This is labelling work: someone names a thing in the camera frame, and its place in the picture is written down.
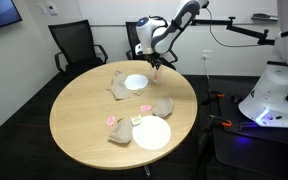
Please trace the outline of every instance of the black office chair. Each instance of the black office chair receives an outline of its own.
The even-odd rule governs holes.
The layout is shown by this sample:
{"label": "black office chair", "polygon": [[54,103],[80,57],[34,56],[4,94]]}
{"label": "black office chair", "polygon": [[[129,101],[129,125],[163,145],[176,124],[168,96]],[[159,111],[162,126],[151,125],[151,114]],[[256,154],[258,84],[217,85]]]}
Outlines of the black office chair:
{"label": "black office chair", "polygon": [[[137,37],[136,33],[136,22],[125,22],[128,41],[131,46],[131,50],[126,52],[126,56],[128,60],[145,60],[144,55],[136,55],[135,46],[140,43],[140,40]],[[174,60],[168,61],[164,57],[160,57],[162,64],[176,70],[175,66],[172,64],[178,60],[175,53],[171,50],[171,55],[174,57]]]}
{"label": "black office chair", "polygon": [[[101,45],[95,45],[88,20],[79,22],[49,25],[51,34],[61,52],[55,54],[57,69],[63,74],[76,77],[94,67],[103,65],[107,61],[107,54]],[[97,57],[95,46],[103,53],[105,59]],[[65,71],[61,68],[59,55],[63,54],[67,60]]]}

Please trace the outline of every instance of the paper plate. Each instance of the paper plate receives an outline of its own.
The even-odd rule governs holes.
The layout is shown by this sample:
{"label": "paper plate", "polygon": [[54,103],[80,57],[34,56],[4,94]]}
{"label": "paper plate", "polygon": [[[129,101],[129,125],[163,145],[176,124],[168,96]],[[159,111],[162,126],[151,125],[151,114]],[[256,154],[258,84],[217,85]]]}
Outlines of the paper plate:
{"label": "paper plate", "polygon": [[138,90],[147,86],[148,79],[140,74],[132,74],[127,76],[124,84],[126,85],[127,89]]}
{"label": "paper plate", "polygon": [[168,123],[157,116],[142,117],[142,123],[133,127],[133,139],[144,149],[157,150],[164,147],[171,138]]}

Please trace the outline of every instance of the chair armrest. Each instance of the chair armrest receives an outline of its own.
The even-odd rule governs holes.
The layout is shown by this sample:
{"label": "chair armrest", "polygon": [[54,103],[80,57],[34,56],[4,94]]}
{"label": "chair armrest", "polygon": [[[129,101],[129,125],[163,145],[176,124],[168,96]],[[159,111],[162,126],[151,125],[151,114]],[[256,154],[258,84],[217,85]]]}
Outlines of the chair armrest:
{"label": "chair armrest", "polygon": [[97,46],[98,48],[100,48],[100,50],[102,51],[102,53],[103,53],[103,55],[105,57],[104,63],[106,64],[106,61],[107,61],[107,58],[108,58],[108,56],[106,54],[106,51],[104,50],[104,48],[101,45],[94,44],[94,46]]}
{"label": "chair armrest", "polygon": [[170,63],[177,62],[178,58],[177,58],[176,54],[175,54],[172,50],[170,50],[170,53],[171,53],[172,56],[174,57],[174,60],[171,61]]}
{"label": "chair armrest", "polygon": [[59,53],[57,53],[57,54],[54,55],[55,64],[56,64],[57,69],[58,69],[61,73],[67,75],[67,74],[65,73],[65,71],[63,71],[63,69],[61,68],[60,58],[59,58],[59,55],[60,55],[60,54],[63,54],[63,53],[62,53],[62,52],[59,52]]}
{"label": "chair armrest", "polygon": [[132,55],[131,55],[132,54],[132,50],[127,51],[125,54],[126,54],[126,57],[127,57],[128,60],[132,60],[133,59]]}

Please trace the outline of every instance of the chair backrest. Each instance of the chair backrest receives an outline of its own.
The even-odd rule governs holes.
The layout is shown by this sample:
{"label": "chair backrest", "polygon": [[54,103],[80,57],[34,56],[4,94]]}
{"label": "chair backrest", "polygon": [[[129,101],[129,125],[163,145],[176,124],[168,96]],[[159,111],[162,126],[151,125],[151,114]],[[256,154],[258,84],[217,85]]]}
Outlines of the chair backrest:
{"label": "chair backrest", "polygon": [[135,46],[140,43],[140,40],[138,39],[137,32],[136,32],[136,23],[137,22],[125,22],[128,42],[131,46],[132,58],[134,60],[144,60],[143,55],[138,56],[135,53]]}
{"label": "chair backrest", "polygon": [[48,27],[69,64],[96,57],[88,20]]}

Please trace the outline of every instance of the round wooden table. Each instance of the round wooden table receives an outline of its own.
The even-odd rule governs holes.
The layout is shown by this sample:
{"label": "round wooden table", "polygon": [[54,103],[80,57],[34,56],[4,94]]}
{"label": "round wooden table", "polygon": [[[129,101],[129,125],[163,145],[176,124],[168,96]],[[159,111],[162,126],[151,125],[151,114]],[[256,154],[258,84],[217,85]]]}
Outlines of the round wooden table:
{"label": "round wooden table", "polygon": [[[141,96],[115,100],[107,89],[116,70],[126,75],[141,74],[149,79]],[[50,114],[50,129],[58,146],[76,161],[99,169],[120,170],[147,165],[174,150],[191,130],[197,115],[197,99],[189,82],[178,72],[163,66],[162,82],[150,78],[146,61],[120,61],[94,68],[74,79],[55,100]],[[109,116],[130,118],[152,115],[141,112],[143,105],[154,107],[157,98],[171,97],[174,109],[164,118],[171,138],[158,150],[146,150],[134,140],[117,144],[108,140],[116,126],[106,126]]]}

